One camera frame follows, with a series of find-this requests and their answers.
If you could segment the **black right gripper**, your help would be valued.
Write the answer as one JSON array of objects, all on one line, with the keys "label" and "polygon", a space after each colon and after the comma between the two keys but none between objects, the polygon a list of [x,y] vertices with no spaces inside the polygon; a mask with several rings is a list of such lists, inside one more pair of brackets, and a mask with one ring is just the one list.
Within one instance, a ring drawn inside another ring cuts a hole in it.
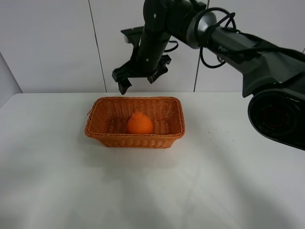
[{"label": "black right gripper", "polygon": [[169,55],[163,55],[171,35],[166,31],[153,32],[144,26],[135,56],[112,72],[112,78],[118,84],[121,95],[132,86],[129,77],[147,78],[154,83],[168,72]]}]

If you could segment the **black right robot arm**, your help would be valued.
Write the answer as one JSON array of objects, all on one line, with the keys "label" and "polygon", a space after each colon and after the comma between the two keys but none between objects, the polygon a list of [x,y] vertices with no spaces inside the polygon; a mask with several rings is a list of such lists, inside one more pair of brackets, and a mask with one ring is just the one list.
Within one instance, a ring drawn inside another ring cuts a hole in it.
[{"label": "black right robot arm", "polygon": [[162,55],[171,37],[210,50],[243,76],[248,117],[261,135],[305,147],[305,56],[241,32],[234,13],[195,0],[147,0],[144,27],[128,63],[129,76],[154,80],[166,71]]}]

